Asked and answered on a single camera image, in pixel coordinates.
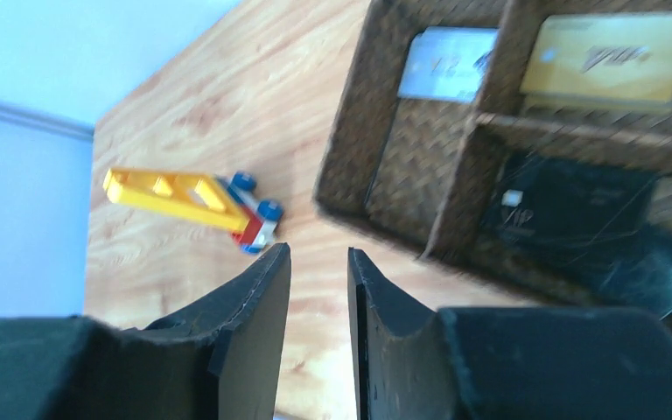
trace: wood grain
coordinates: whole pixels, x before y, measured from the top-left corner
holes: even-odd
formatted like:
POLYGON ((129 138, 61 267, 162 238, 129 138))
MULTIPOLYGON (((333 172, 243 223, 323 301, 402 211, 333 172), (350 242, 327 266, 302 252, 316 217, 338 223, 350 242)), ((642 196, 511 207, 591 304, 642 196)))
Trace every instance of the wood grain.
POLYGON ((113 165, 259 178, 287 209, 292 289, 277 409, 352 419, 347 248, 365 249, 393 282, 432 308, 530 302, 414 262, 319 220, 312 186, 356 47, 367 0, 248 0, 97 124, 86 313, 144 327, 251 262, 227 234, 110 204, 113 165))

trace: yellow toy part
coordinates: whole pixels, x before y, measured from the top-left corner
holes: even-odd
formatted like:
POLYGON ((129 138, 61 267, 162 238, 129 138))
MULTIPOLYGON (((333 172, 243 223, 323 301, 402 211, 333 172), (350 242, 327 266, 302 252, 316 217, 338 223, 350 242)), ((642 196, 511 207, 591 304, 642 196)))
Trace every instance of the yellow toy part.
POLYGON ((217 180, 200 173, 112 168, 104 179, 110 201, 241 233, 249 217, 217 180))

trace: woven tray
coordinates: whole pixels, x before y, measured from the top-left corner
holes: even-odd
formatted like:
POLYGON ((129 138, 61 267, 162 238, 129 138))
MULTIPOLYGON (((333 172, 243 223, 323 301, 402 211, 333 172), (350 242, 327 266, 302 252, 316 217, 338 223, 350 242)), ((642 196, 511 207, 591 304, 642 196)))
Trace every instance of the woven tray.
MULTIPOLYGON (((373 0, 315 191, 325 217, 413 256, 535 296, 601 302, 480 230, 511 151, 666 175, 648 220, 672 232, 672 116, 522 109, 517 94, 550 14, 672 11, 672 1, 373 0), (474 104, 401 100, 410 41, 429 26, 500 26, 474 104)), ((672 313, 665 319, 672 328, 672 313)))

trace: blue card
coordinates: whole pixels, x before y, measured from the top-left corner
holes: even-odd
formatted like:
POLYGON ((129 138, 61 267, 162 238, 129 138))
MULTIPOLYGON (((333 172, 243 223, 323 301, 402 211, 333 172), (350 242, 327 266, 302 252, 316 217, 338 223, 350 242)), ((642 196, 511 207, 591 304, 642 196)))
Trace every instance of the blue card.
POLYGON ((398 97, 472 102, 498 30, 431 27, 410 45, 398 97))

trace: blue wheel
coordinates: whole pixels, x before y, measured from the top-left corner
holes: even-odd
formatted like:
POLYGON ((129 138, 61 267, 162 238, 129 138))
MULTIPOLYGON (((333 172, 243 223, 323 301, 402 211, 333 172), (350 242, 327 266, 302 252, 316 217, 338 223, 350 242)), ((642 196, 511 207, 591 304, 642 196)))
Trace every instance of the blue wheel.
POLYGON ((233 176, 233 180, 231 180, 230 183, 234 187, 247 193, 254 191, 254 188, 256 188, 256 178, 254 178, 254 176, 250 173, 244 171, 236 172, 233 176))
POLYGON ((259 213, 266 221, 279 221, 282 219, 284 214, 284 207, 273 199, 265 199, 259 203, 259 207, 256 209, 256 212, 259 213))
POLYGON ((245 254, 249 254, 251 256, 256 256, 260 252, 262 252, 263 248, 255 247, 253 245, 241 245, 241 251, 245 254))

